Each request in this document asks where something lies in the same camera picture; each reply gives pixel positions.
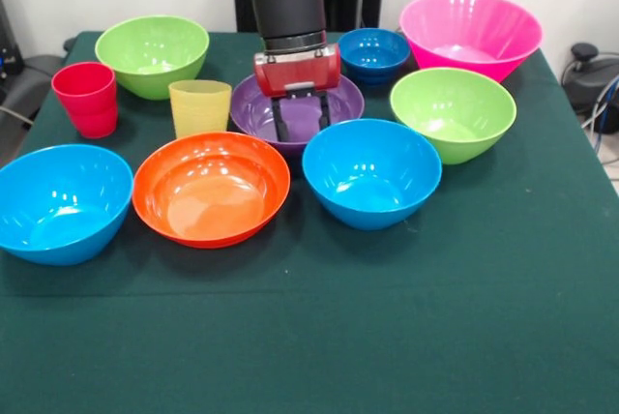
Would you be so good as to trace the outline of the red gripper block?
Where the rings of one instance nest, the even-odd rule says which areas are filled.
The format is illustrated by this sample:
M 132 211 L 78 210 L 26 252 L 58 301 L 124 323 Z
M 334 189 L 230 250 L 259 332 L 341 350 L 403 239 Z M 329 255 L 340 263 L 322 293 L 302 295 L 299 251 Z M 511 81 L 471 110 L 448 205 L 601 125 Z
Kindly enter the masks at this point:
M 339 46 L 327 44 L 314 50 L 279 55 L 256 53 L 253 70 L 262 93 L 272 98 L 277 140 L 288 142 L 289 131 L 281 114 L 280 98 L 298 89 L 323 91 L 337 87 L 340 79 Z M 328 94 L 317 92 L 315 96 L 320 102 L 319 129 L 324 130 L 331 125 Z

